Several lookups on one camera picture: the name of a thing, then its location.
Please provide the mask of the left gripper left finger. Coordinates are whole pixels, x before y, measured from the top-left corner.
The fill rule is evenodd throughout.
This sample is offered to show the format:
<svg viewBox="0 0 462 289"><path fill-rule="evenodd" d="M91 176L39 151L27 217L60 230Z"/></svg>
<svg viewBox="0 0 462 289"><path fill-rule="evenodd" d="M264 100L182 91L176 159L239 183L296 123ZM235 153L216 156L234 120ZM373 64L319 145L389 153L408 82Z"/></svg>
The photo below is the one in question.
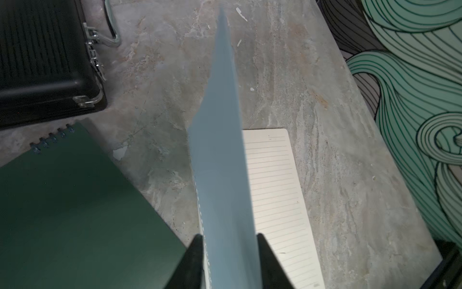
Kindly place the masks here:
<svg viewBox="0 0 462 289"><path fill-rule="evenodd" d="M165 289L200 289L203 279L204 246L203 236L196 234L192 239Z"/></svg>

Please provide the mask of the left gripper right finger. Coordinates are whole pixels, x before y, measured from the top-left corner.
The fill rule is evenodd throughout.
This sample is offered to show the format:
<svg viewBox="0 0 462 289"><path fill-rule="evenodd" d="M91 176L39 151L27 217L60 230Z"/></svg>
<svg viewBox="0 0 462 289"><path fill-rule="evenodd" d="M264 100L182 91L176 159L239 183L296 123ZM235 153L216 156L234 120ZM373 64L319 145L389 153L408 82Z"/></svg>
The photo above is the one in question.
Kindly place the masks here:
<svg viewBox="0 0 462 289"><path fill-rule="evenodd" d="M257 234L263 289L294 289L265 236Z"/></svg>

